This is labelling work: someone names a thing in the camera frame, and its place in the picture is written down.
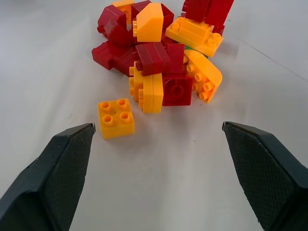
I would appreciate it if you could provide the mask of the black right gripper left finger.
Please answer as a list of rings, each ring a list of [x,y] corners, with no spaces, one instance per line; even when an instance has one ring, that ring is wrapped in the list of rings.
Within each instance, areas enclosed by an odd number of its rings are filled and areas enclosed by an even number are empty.
[[[0,199],[2,231],[67,231],[83,191],[95,125],[53,136]]]

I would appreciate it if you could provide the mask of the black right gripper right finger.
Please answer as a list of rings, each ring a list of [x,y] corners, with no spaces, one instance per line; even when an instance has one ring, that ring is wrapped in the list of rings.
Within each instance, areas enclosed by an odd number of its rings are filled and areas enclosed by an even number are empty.
[[[308,229],[308,169],[271,133],[225,121],[239,183],[265,231]]]

